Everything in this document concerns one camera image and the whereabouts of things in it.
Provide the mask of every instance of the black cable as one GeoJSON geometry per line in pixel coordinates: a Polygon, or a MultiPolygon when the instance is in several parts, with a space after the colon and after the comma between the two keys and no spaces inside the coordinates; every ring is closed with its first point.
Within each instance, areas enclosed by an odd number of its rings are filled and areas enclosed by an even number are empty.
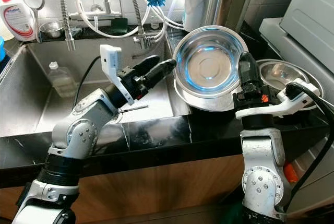
{"type": "Polygon", "coordinates": [[[300,178],[300,180],[296,183],[295,187],[291,191],[291,198],[288,204],[285,205],[284,211],[287,211],[292,198],[295,196],[297,191],[300,189],[300,187],[305,183],[305,181],[308,179],[308,177],[313,173],[314,169],[319,165],[319,163],[322,161],[323,157],[326,155],[327,151],[330,149],[331,145],[334,141],[334,113],[331,110],[329,106],[327,106],[321,99],[319,99],[318,96],[316,96],[312,91],[307,89],[306,87],[298,84],[298,83],[289,83],[287,84],[285,93],[287,96],[289,96],[289,93],[294,93],[296,90],[300,92],[306,93],[308,96],[310,96],[313,101],[318,105],[318,107],[323,111],[324,115],[326,116],[328,120],[328,124],[330,127],[329,136],[324,144],[323,148],[321,149],[320,153],[318,154],[317,158],[312,162],[312,164],[309,166],[307,171],[304,173],[304,175],[300,178]]]}
{"type": "Polygon", "coordinates": [[[75,97],[74,97],[74,103],[73,103],[73,106],[72,106],[72,110],[73,108],[76,106],[77,102],[78,102],[78,97],[79,97],[79,92],[80,92],[80,88],[82,86],[82,83],[84,83],[87,75],[89,74],[90,70],[92,69],[93,65],[95,64],[95,62],[100,59],[101,56],[97,56],[95,59],[93,59],[93,61],[89,64],[86,72],[83,74],[83,77],[79,83],[79,86],[78,86],[78,90],[77,90],[77,93],[75,94],[75,97]]]}

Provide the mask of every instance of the stainless steel bowl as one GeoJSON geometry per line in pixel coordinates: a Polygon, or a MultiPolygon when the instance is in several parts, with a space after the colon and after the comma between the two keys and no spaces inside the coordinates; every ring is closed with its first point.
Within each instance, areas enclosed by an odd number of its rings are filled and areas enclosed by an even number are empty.
{"type": "MultiPolygon", "coordinates": [[[[306,75],[306,77],[308,78],[309,82],[312,83],[316,88],[319,89],[320,91],[320,97],[324,97],[325,95],[325,91],[324,91],[324,88],[323,86],[321,85],[321,83],[312,75],[310,74],[308,71],[292,64],[292,63],[289,63],[289,62],[286,62],[286,61],[280,61],[280,60],[274,60],[274,59],[264,59],[264,60],[258,60],[257,61],[257,64],[259,66],[261,66],[262,64],[265,64],[265,63],[268,63],[268,62],[276,62],[276,63],[282,63],[282,64],[287,64],[287,65],[290,65],[290,66],[293,66],[297,69],[299,69],[301,72],[303,72],[303,74],[306,75]]],[[[305,111],[305,110],[311,110],[311,109],[314,109],[316,108],[316,106],[314,105],[314,103],[311,103],[309,104],[308,106],[304,107],[303,109],[300,109],[300,111],[305,111]]]]}
{"type": "Polygon", "coordinates": [[[57,39],[64,33],[62,21],[47,22],[40,26],[40,31],[50,39],[57,39]]]}
{"type": "Polygon", "coordinates": [[[244,51],[248,51],[246,43],[228,28],[205,26],[192,31],[174,51],[178,87],[205,99],[230,93],[239,85],[237,67],[244,51]]]}
{"type": "Polygon", "coordinates": [[[288,83],[297,78],[309,82],[308,77],[299,68],[289,63],[268,61],[262,63],[259,68],[262,80],[276,91],[283,90],[288,83]]]}

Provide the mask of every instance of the plastic bottle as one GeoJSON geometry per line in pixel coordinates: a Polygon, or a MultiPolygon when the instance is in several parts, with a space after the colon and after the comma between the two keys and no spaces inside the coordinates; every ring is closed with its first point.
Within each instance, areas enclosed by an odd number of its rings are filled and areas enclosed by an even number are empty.
{"type": "Polygon", "coordinates": [[[0,15],[8,30],[19,41],[32,41],[36,39],[34,33],[33,15],[23,2],[2,0],[0,15]]]}
{"type": "Polygon", "coordinates": [[[74,97],[76,85],[74,79],[66,67],[59,67],[57,61],[49,64],[49,80],[57,93],[62,98],[74,97]]]}

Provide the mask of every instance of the black countertop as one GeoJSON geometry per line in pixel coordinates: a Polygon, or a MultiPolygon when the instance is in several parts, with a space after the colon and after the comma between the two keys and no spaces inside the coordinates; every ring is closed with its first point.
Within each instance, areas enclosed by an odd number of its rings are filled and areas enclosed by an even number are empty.
{"type": "MultiPolygon", "coordinates": [[[[168,44],[173,51],[185,32],[169,29],[168,44]]],[[[247,26],[240,35],[257,59],[266,44],[247,26]]],[[[287,161],[292,161],[320,141],[328,132],[317,110],[277,118],[287,161]]],[[[233,111],[212,113],[192,109],[188,116],[107,125],[98,145],[86,160],[82,176],[160,166],[241,154],[241,121],[233,111]]],[[[51,133],[0,138],[0,188],[24,185],[39,173],[51,144],[51,133]]]]}

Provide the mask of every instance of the clear plastic bottle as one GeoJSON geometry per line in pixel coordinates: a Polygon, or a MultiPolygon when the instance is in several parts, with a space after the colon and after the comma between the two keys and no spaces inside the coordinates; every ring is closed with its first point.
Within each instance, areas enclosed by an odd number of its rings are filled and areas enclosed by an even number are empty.
{"type": "Polygon", "coordinates": [[[59,67],[57,61],[49,64],[49,80],[57,93],[62,98],[74,97],[76,93],[76,84],[66,67],[59,67]]]}

